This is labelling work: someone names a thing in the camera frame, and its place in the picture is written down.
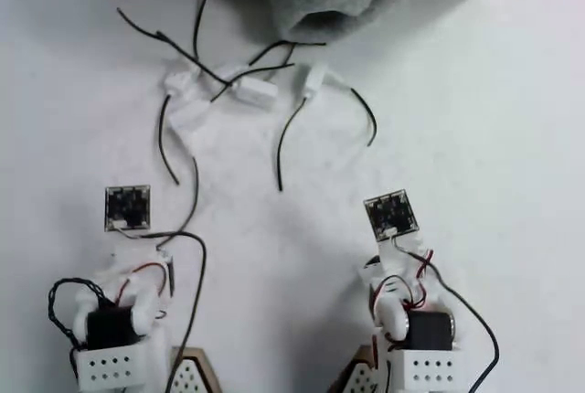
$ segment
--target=circuit board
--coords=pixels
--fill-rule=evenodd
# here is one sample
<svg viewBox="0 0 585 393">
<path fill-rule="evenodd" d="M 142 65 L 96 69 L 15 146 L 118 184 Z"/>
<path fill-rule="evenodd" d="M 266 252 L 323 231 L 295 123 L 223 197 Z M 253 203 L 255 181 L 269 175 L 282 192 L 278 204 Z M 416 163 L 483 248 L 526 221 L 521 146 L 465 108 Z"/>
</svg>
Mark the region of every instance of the circuit board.
<svg viewBox="0 0 585 393">
<path fill-rule="evenodd" d="M 106 187 L 105 231 L 150 228 L 150 186 Z"/>
<path fill-rule="evenodd" d="M 397 231 L 396 236 L 419 230 L 404 189 L 367 199 L 364 206 L 378 242 L 389 239 L 388 231 L 393 228 Z"/>
</svg>

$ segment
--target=cable connector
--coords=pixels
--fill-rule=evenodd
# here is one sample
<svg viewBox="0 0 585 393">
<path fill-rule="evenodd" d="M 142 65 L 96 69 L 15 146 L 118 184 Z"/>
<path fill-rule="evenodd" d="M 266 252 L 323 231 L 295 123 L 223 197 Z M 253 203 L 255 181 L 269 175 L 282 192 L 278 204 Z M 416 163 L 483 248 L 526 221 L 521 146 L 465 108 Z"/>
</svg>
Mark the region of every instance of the cable connector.
<svg viewBox="0 0 585 393">
<path fill-rule="evenodd" d="M 178 58 L 166 74 L 163 86 L 173 98 L 188 96 L 197 84 L 201 69 L 185 58 Z"/>
<path fill-rule="evenodd" d="M 303 86 L 303 97 L 307 100 L 314 98 L 324 84 L 347 88 L 344 79 L 329 69 L 324 62 L 317 62 L 311 66 Z"/>
<path fill-rule="evenodd" d="M 213 68 L 213 71 L 223 80 L 232 80 L 243 71 L 246 71 L 248 68 L 248 64 L 241 62 L 228 62 Z M 209 88 L 213 91 L 221 90 L 224 87 L 225 86 L 221 85 L 216 80 L 209 80 Z"/>
<path fill-rule="evenodd" d="M 241 101 L 249 102 L 259 107 L 270 107 L 278 97 L 278 86 L 276 84 L 250 76 L 240 78 L 233 85 L 232 90 Z"/>
</svg>

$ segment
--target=white table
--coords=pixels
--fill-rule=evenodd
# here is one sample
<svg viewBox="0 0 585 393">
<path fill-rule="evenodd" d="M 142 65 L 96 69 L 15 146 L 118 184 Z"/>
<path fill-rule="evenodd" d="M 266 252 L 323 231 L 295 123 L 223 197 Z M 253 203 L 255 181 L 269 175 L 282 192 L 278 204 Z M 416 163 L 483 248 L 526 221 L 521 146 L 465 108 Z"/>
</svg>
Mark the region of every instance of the white table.
<svg viewBox="0 0 585 393">
<path fill-rule="evenodd" d="M 188 161 L 167 139 L 176 188 L 154 145 L 175 54 L 115 7 L 190 49 L 195 2 L 0 0 L 6 391 L 74 391 L 47 293 L 126 242 L 103 233 L 104 187 L 152 185 L 153 229 L 188 210 Z M 278 75 L 272 112 L 216 104 L 197 148 L 190 228 L 209 261 L 189 343 L 206 349 L 224 391 L 319 392 L 335 379 L 370 333 L 356 270 L 377 248 L 362 201 L 403 187 L 446 280 L 499 339 L 501 364 L 481 391 L 580 389 L 584 25 L 585 0 L 408 0 L 328 48 L 298 49 L 294 61 L 323 59 L 366 96 L 379 132 L 364 149 L 366 115 L 327 92 L 287 136 L 282 195 L 273 152 L 302 71 Z M 200 53 L 209 65 L 242 60 L 273 36 L 267 0 L 209 0 Z M 188 240 L 172 250 L 178 343 L 199 256 Z M 58 298 L 64 322 L 72 294 Z M 472 317 L 460 322 L 471 377 L 492 350 Z"/>
</svg>

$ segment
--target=perforated white block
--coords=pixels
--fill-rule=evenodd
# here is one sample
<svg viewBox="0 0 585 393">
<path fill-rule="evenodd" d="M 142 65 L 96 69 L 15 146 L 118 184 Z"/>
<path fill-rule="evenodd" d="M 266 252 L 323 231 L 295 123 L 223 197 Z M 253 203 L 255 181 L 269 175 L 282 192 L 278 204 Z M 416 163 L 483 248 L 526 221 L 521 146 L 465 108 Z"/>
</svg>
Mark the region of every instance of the perforated white block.
<svg viewBox="0 0 585 393">
<path fill-rule="evenodd" d="M 395 350 L 391 391 L 465 391 L 463 356 L 461 351 Z"/>
<path fill-rule="evenodd" d="M 140 386 L 148 381 L 147 346 L 143 343 L 80 352 L 81 391 Z"/>
<path fill-rule="evenodd" d="M 168 331 L 156 324 L 140 343 L 77 353 L 80 391 L 129 388 L 141 393 L 160 393 L 170 371 Z"/>
<path fill-rule="evenodd" d="M 203 377 L 195 361 L 184 359 L 175 372 L 171 393 L 211 393 L 207 390 Z"/>
<path fill-rule="evenodd" d="M 366 363 L 358 363 L 347 380 L 343 393 L 372 393 L 375 389 L 375 373 Z"/>
</svg>

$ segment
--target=black cable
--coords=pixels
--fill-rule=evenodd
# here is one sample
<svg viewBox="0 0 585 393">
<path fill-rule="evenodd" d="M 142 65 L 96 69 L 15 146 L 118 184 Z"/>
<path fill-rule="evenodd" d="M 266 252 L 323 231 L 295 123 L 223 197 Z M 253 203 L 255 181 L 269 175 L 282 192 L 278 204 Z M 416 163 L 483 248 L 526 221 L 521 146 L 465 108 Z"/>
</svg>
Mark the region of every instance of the black cable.
<svg viewBox="0 0 585 393">
<path fill-rule="evenodd" d="M 289 128 L 289 125 L 293 121 L 294 116 L 296 116 L 299 113 L 299 111 L 305 105 L 306 102 L 307 102 L 307 98 L 303 98 L 301 105 L 299 105 L 297 107 L 297 109 L 291 115 L 291 117 L 289 118 L 287 123 L 284 125 L 284 128 L 282 129 L 281 139 L 278 142 L 278 149 L 276 150 L 276 178 L 278 180 L 278 190 L 281 192 L 282 192 L 282 170 L 281 170 L 282 141 L 284 140 L 284 135 L 286 134 L 286 130 Z"/>
<path fill-rule="evenodd" d="M 178 231 L 185 230 L 186 226 L 191 222 L 193 215 L 195 215 L 195 211 L 197 210 L 197 203 L 199 201 L 199 168 L 197 166 L 197 159 L 193 156 L 191 157 L 193 161 L 193 169 L 194 169 L 194 194 L 193 194 L 193 204 L 191 205 L 191 210 L 189 214 L 186 216 L 185 221 L 181 224 Z M 156 245 L 156 249 L 159 250 L 163 247 L 168 241 L 173 240 L 176 235 L 170 236 L 167 239 L 163 240 L 159 244 Z"/>
<path fill-rule="evenodd" d="M 98 298 L 98 304 L 100 308 L 115 306 L 115 303 L 109 300 L 103 293 L 103 289 L 100 288 L 96 283 L 88 279 L 82 279 L 80 277 L 69 277 L 65 279 L 59 279 L 53 284 L 53 287 L 48 292 L 48 319 L 70 340 L 75 350 L 81 349 L 81 344 L 73 334 L 73 331 L 57 318 L 55 315 L 55 298 L 57 296 L 57 290 L 59 286 L 64 283 L 77 283 L 87 286 Z"/>
<path fill-rule="evenodd" d="M 206 67 L 204 64 L 202 64 L 198 59 L 189 55 L 179 45 L 177 45 L 175 41 L 173 41 L 171 38 L 169 38 L 166 34 L 161 32 L 160 30 L 157 30 L 154 34 L 151 32 L 148 32 L 148 31 L 142 29 L 141 27 L 139 27 L 136 23 L 134 23 L 119 7 L 117 8 L 117 10 L 118 10 L 118 14 L 120 14 L 120 16 L 123 18 L 123 20 L 126 23 L 128 23 L 131 27 L 133 27 L 137 32 L 140 32 L 141 34 L 146 35 L 149 38 L 156 39 L 158 41 L 161 41 L 163 43 L 168 44 L 171 48 L 176 50 L 178 53 L 180 53 L 185 58 L 187 58 L 188 60 L 193 62 L 195 65 L 197 65 L 201 70 L 206 72 L 214 80 L 221 82 L 224 85 L 226 85 L 228 83 L 226 80 L 220 78 L 212 70 L 210 70 L 208 67 Z"/>
<path fill-rule="evenodd" d="M 386 377 L 386 390 L 385 393 L 389 393 L 390 391 L 390 369 L 391 369 L 390 362 L 386 360 L 386 369 L 388 371 L 388 376 Z"/>
<path fill-rule="evenodd" d="M 197 17 L 195 18 L 195 27 L 193 28 L 193 56 L 199 59 L 199 51 L 197 49 L 197 40 L 199 38 L 199 28 L 201 27 L 201 19 L 203 18 L 203 9 L 207 0 L 202 0 L 197 10 Z"/>
<path fill-rule="evenodd" d="M 253 66 L 258 61 L 260 61 L 264 57 L 264 55 L 266 55 L 268 52 L 270 52 L 274 48 L 283 46 L 285 44 L 291 44 L 291 45 L 294 44 L 295 46 L 326 46 L 327 45 L 327 43 L 299 43 L 296 41 L 287 41 L 286 39 L 280 39 L 280 40 L 275 41 L 274 43 L 270 44 L 265 49 L 263 49 L 258 55 L 256 55 L 254 58 L 252 58 L 248 62 L 248 65 Z"/>
<path fill-rule="evenodd" d="M 248 76 L 248 75 L 251 75 L 251 74 L 254 74 L 254 73 L 260 73 L 262 71 L 288 69 L 289 67 L 292 67 L 292 66 L 294 66 L 293 63 L 291 63 L 291 64 L 285 64 L 285 65 L 282 65 L 282 66 L 262 67 L 262 68 L 259 68 L 259 69 L 246 70 L 246 71 L 240 73 L 239 75 L 234 76 L 230 81 L 228 81 L 228 85 L 226 85 L 223 89 L 221 89 L 218 92 L 218 94 L 216 94 L 213 98 L 211 98 L 211 101 L 209 101 L 209 102 L 214 102 L 219 96 L 221 96 L 223 93 L 225 93 L 228 90 L 228 88 L 233 85 L 234 82 L 236 82 L 240 78 L 243 78 L 244 76 Z"/>
<path fill-rule="evenodd" d="M 173 177 L 173 181 L 177 186 L 180 185 L 179 179 L 176 177 L 175 172 L 173 172 L 173 168 L 168 163 L 166 159 L 165 149 L 163 147 L 163 125 L 165 124 L 165 111 L 166 107 L 168 106 L 168 102 L 171 99 L 171 95 L 167 94 L 165 97 L 165 101 L 163 102 L 163 107 L 161 108 L 161 113 L 158 117 L 158 151 L 161 153 L 161 158 L 163 159 L 163 163 L 165 163 L 166 170 Z"/>
<path fill-rule="evenodd" d="M 290 48 L 289 48 L 289 53 L 286 54 L 286 57 L 284 57 L 284 61 L 282 62 L 281 66 L 286 66 L 289 61 L 291 60 L 291 58 L 293 57 L 293 53 L 294 50 L 296 49 L 296 44 L 291 43 L 290 44 Z M 268 76 L 266 76 L 264 78 L 264 80 L 269 81 L 274 77 L 274 74 L 276 73 L 277 70 L 273 70 Z"/>
<path fill-rule="evenodd" d="M 374 113 L 372 112 L 372 110 L 369 108 L 369 105 L 367 105 L 366 100 L 357 92 L 356 89 L 350 89 L 352 93 L 354 93 L 354 95 L 356 95 L 357 100 L 363 105 L 364 109 L 366 109 L 367 115 L 369 116 L 370 121 L 372 121 L 372 126 L 374 127 L 374 131 L 372 133 L 372 136 L 369 139 L 369 142 L 367 143 L 367 146 L 370 146 L 373 142 L 374 139 L 376 138 L 376 134 L 378 133 L 378 124 L 376 122 L 376 117 L 374 116 Z"/>
<path fill-rule="evenodd" d="M 201 288 L 203 286 L 203 280 L 205 278 L 205 270 L 207 264 L 207 247 L 205 242 L 202 238 L 198 235 L 194 235 L 193 233 L 189 233 L 188 231 L 161 231 L 158 233 L 147 233 L 145 235 L 129 235 L 120 230 L 120 232 L 126 237 L 130 239 L 158 239 L 158 238 L 168 238 L 171 236 L 185 236 L 186 238 L 191 238 L 196 240 L 199 245 L 201 246 L 201 268 L 199 272 L 199 281 L 197 283 L 197 289 L 195 293 L 195 300 L 193 301 L 193 307 L 191 308 L 191 316 L 189 317 L 189 323 L 186 328 L 185 336 L 179 349 L 175 356 L 175 361 L 171 368 L 171 373 L 169 375 L 168 381 L 166 382 L 165 393 L 170 393 L 171 387 L 173 386 L 173 378 L 175 377 L 175 372 L 181 364 L 183 359 L 183 353 L 185 352 L 186 342 L 189 339 L 189 335 L 191 334 L 191 329 L 193 328 L 193 322 L 195 321 L 195 314 L 197 312 L 197 305 L 199 304 L 199 296 L 201 295 Z"/>
<path fill-rule="evenodd" d="M 71 364 L 71 369 L 73 370 L 73 374 L 75 375 L 76 379 L 79 379 L 79 375 L 77 372 L 77 362 L 75 361 L 75 356 L 73 355 L 78 350 L 75 347 L 72 347 L 69 350 L 69 363 Z"/>
<path fill-rule="evenodd" d="M 394 244 L 394 247 L 398 251 L 401 251 L 405 254 L 408 254 L 413 259 L 416 259 L 419 262 L 427 264 L 427 266 L 429 268 L 431 268 L 431 270 L 434 271 L 435 275 L 437 276 L 437 280 L 439 281 L 441 286 L 445 289 L 445 291 L 452 294 L 457 300 L 459 300 L 469 310 L 470 313 L 473 314 L 473 316 L 484 327 L 485 331 L 487 332 L 490 339 L 492 340 L 492 344 L 494 346 L 494 359 L 492 359 L 492 362 L 485 368 L 485 370 L 482 372 L 482 374 L 475 380 L 472 387 L 469 389 L 469 393 L 474 393 L 481 386 L 481 384 L 485 381 L 485 379 L 490 374 L 490 372 L 492 370 L 494 370 L 494 367 L 497 365 L 498 361 L 500 360 L 500 346 L 497 343 L 497 339 L 495 338 L 494 331 L 492 331 L 492 328 L 487 324 L 487 322 L 484 320 L 484 318 L 477 311 L 475 311 L 475 309 L 457 291 L 455 291 L 453 288 L 451 288 L 449 285 L 447 285 L 447 283 L 445 283 L 445 281 L 442 279 L 442 276 L 441 276 L 441 273 L 439 272 L 439 269 L 432 262 L 426 260 L 425 258 L 423 258 L 422 256 L 419 256 L 416 253 L 413 253 L 413 252 L 408 251 L 408 250 L 404 250 L 396 242 L 396 237 L 392 238 L 392 243 Z"/>
</svg>

